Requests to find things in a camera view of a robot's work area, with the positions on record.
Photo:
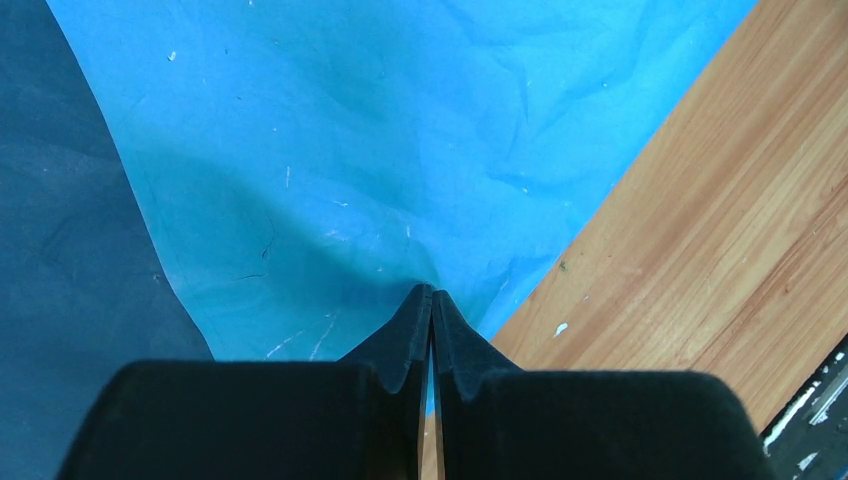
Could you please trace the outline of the blue wrapping paper sheet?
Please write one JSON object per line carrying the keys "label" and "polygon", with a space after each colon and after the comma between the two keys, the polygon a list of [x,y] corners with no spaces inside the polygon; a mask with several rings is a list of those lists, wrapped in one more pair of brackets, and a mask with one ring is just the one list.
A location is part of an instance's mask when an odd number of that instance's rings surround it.
{"label": "blue wrapping paper sheet", "polygon": [[1,475],[140,359],[494,336],[750,1],[5,1]]}

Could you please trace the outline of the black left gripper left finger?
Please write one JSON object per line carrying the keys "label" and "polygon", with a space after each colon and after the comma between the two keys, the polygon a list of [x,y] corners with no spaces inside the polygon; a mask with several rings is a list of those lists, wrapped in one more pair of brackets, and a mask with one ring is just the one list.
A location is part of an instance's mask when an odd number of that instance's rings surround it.
{"label": "black left gripper left finger", "polygon": [[137,361],[87,414],[62,479],[416,479],[433,290],[326,362]]}

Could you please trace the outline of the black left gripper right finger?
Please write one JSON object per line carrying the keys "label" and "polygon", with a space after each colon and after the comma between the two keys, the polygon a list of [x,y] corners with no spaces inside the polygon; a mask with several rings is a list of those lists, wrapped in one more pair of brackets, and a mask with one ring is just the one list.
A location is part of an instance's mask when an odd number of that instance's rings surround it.
{"label": "black left gripper right finger", "polygon": [[432,298],[443,479],[771,479],[731,389],[692,371],[524,370]]}

